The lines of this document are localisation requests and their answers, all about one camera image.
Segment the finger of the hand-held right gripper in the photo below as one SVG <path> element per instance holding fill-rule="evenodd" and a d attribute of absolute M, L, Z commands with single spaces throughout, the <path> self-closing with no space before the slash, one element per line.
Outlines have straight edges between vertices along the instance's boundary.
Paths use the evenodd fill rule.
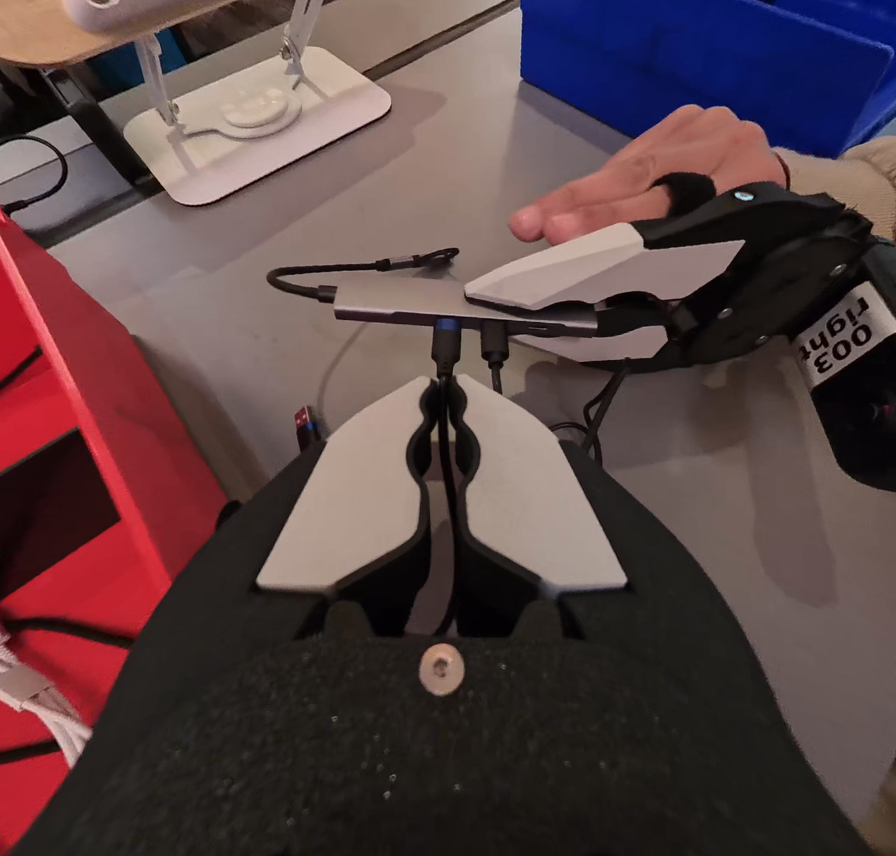
<path fill-rule="evenodd" d="M 511 338 L 577 363 L 653 358 L 668 342 L 661 325 L 611 333 L 606 327 L 558 323 L 512 323 Z"/>
<path fill-rule="evenodd" d="M 595 305 L 628 292 L 679 301 L 724 273 L 744 244 L 649 248 L 632 224 L 617 223 L 514 260 L 464 291 L 470 301 L 525 311 L 563 302 Z"/>

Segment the grey desk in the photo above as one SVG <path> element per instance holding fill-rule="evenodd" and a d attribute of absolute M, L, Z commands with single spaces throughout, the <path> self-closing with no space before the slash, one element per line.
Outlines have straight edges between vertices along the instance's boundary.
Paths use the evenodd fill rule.
<path fill-rule="evenodd" d="M 507 220 L 623 137 L 520 80 L 515 7 L 383 80 L 370 128 L 203 209 L 142 201 L 50 248 L 135 335 L 231 498 L 431 368 L 429 337 L 337 321 L 274 267 L 456 246 L 469 280 L 536 249 Z M 837 467 L 776 340 L 721 369 L 627 380 L 606 467 L 699 560 L 823 783 L 861 824 L 894 757 L 894 495 Z"/>

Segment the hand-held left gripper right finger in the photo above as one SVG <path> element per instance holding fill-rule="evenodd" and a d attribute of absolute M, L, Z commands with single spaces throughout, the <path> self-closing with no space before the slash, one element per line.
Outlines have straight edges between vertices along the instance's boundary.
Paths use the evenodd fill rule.
<path fill-rule="evenodd" d="M 540 593 L 623 589 L 626 574 L 561 442 L 469 375 L 456 381 L 479 455 L 464 494 L 474 542 L 530 572 Z"/>

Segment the person's right hand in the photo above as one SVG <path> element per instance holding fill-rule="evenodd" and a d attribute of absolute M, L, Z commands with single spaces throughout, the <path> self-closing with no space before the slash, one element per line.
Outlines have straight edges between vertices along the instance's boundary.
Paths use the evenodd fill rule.
<path fill-rule="evenodd" d="M 563 244 L 617 223 L 663 218 L 670 174 L 700 174 L 718 192 L 753 182 L 789 187 L 788 173 L 763 129 L 725 107 L 686 105 L 629 142 L 598 171 L 570 181 L 509 220 L 518 240 Z"/>

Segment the person's right forearm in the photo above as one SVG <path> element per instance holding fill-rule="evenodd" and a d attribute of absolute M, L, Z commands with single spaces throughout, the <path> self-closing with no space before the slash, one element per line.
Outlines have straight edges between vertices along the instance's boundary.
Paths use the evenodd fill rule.
<path fill-rule="evenodd" d="M 895 241 L 895 136 L 871 139 L 838 158 L 775 147 L 790 174 L 790 190 L 826 193 L 872 223 L 873 233 Z"/>

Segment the grey usb hub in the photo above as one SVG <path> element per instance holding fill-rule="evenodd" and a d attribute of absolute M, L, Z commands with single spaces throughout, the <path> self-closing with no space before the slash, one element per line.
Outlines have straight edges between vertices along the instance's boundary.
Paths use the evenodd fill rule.
<path fill-rule="evenodd" d="M 508 335 L 591 338 L 599 332 L 590 306 L 570 303 L 529 311 L 478 304 L 467 300 L 463 284 L 454 280 L 350 277 L 336 286 L 332 309 L 339 320 L 390 325 L 431 327 L 455 320 L 469 329 L 495 322 Z"/>

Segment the blue plastic bin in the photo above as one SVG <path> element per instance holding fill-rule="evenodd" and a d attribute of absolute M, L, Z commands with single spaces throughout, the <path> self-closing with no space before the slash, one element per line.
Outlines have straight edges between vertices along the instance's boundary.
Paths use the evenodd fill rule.
<path fill-rule="evenodd" d="M 837 157 L 894 130 L 895 0 L 521 0 L 521 78 L 634 138 L 685 104 Z"/>

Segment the red and blue usb plug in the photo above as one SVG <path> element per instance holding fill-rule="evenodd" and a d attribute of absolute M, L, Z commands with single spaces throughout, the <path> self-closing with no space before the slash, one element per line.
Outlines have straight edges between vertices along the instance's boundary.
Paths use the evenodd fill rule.
<path fill-rule="evenodd" d="M 311 405 L 303 404 L 300 406 L 294 414 L 293 420 L 299 455 L 304 454 L 316 444 L 326 442 L 327 433 L 325 426 Z"/>

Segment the red plastic bin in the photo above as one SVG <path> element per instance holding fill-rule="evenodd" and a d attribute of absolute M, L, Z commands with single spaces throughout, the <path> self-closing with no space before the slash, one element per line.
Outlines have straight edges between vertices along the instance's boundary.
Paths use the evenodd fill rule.
<path fill-rule="evenodd" d="M 126 327 L 1 228 L 2 626 L 94 727 L 227 498 Z"/>

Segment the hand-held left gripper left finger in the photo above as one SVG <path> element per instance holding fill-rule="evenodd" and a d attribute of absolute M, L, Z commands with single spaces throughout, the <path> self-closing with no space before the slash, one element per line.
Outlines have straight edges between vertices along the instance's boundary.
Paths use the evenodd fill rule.
<path fill-rule="evenodd" d="M 431 383 L 409 381 L 330 437 L 256 577 L 260 589 L 335 593 L 415 535 L 422 494 L 408 447 Z"/>

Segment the white folding stand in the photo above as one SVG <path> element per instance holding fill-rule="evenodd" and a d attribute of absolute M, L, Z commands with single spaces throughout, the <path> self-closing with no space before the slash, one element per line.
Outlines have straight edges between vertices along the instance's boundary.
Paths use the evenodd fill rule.
<path fill-rule="evenodd" d="M 392 98 L 309 45 L 324 0 L 295 0 L 278 58 L 169 98 L 155 35 L 135 43 L 153 107 L 123 134 L 178 204 L 206 206 L 381 120 Z"/>

